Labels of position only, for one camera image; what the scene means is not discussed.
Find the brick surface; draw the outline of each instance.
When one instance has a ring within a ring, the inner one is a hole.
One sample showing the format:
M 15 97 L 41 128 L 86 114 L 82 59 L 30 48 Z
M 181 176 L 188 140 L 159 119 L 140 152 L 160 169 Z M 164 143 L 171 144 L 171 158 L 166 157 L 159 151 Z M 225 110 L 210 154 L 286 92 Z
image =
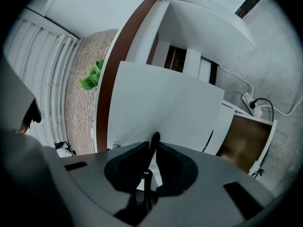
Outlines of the brick surface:
M 96 88 L 82 89 L 79 79 L 87 76 L 89 66 L 95 65 L 97 59 L 105 58 L 116 33 L 116 29 L 110 29 L 83 38 L 71 68 L 65 93 L 65 125 L 68 140 L 77 155 L 95 152 L 90 129 Z

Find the open drawer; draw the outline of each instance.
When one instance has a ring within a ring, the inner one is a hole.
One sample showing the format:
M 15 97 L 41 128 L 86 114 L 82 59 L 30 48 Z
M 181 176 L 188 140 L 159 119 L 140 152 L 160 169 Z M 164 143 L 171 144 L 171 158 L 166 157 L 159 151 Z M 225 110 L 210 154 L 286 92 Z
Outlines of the open drawer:
M 274 136 L 276 123 L 223 108 L 205 153 L 222 157 L 252 175 L 260 166 Z

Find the white slatted panel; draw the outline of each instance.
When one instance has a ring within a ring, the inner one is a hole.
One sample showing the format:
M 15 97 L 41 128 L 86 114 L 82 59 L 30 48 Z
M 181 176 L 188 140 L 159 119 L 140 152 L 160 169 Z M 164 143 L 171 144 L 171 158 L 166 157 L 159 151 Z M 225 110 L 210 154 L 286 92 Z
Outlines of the white slatted panel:
M 54 147 L 54 142 L 67 140 L 63 115 L 65 88 L 79 40 L 66 31 L 58 35 L 58 26 L 54 24 L 52 28 L 51 22 L 39 15 L 31 12 L 35 18 L 31 22 L 23 14 L 12 26 L 3 51 L 14 71 L 34 93 L 41 111 L 42 120 L 31 123 L 30 135 L 42 145 Z

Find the white power strip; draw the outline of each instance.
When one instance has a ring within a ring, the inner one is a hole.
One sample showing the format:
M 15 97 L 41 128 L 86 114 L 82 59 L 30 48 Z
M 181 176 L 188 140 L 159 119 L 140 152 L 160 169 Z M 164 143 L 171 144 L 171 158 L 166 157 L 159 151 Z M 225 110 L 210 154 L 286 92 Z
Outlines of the white power strip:
M 257 118 L 261 118 L 262 116 L 262 110 L 261 108 L 258 106 L 258 104 L 255 104 L 256 107 L 255 108 L 250 108 L 250 103 L 252 101 L 254 101 L 254 99 L 252 98 L 251 95 L 249 95 L 249 93 L 245 93 L 242 97 L 244 103 L 246 104 L 246 106 L 249 108 L 249 110 L 251 111 L 252 115 L 257 117 Z

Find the green plant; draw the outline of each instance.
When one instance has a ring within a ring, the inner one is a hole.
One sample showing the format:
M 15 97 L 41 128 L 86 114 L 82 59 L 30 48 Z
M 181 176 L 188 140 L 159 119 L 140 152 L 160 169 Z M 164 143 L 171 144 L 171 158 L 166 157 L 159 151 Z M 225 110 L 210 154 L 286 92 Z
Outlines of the green plant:
M 98 86 L 100 72 L 104 60 L 97 60 L 95 66 L 90 66 L 88 76 L 85 79 L 79 79 L 80 85 L 84 90 L 91 90 Z

